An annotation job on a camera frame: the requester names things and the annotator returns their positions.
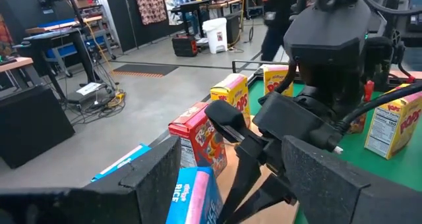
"wall hanging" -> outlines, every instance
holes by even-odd
[[[166,20],[164,0],[136,0],[144,25]]]
[[[174,26],[178,24],[182,24],[183,21],[181,20],[180,16],[175,13],[171,13],[171,10],[177,6],[177,0],[164,0],[166,2],[167,7],[167,14],[169,17],[169,25]]]

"orange striped floor mat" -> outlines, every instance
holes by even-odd
[[[128,76],[147,76],[153,78],[161,78],[178,67],[173,65],[147,65],[147,64],[126,64],[113,70],[117,75]]]

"black pants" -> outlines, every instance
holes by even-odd
[[[273,61],[280,46],[284,46],[283,37],[289,29],[290,24],[283,24],[280,27],[269,26],[264,41],[261,45],[261,61]]]

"froot loops box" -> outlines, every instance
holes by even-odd
[[[207,103],[198,102],[169,124],[181,137],[182,167],[212,167],[217,177],[227,165],[224,138],[205,115]]]

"white paper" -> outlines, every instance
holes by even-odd
[[[88,85],[86,85],[83,88],[77,90],[76,92],[85,96],[85,95],[97,90],[100,86],[101,86],[101,84],[99,84],[99,83],[90,82]]]

